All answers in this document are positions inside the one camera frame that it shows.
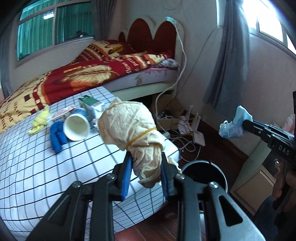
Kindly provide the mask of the person right hand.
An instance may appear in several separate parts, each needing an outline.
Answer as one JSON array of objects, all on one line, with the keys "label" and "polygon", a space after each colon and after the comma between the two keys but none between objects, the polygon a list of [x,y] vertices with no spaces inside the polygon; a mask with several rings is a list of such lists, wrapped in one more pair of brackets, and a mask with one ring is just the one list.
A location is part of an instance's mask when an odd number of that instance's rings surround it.
[{"label": "person right hand", "polygon": [[294,207],[295,206],[295,171],[290,170],[286,174],[284,174],[285,165],[286,165],[286,161],[284,159],[280,160],[280,165],[279,165],[280,171],[277,175],[276,182],[273,186],[272,197],[273,197],[273,201],[281,197],[282,190],[286,182],[292,189],[290,198],[287,202],[287,206],[290,205]]}]

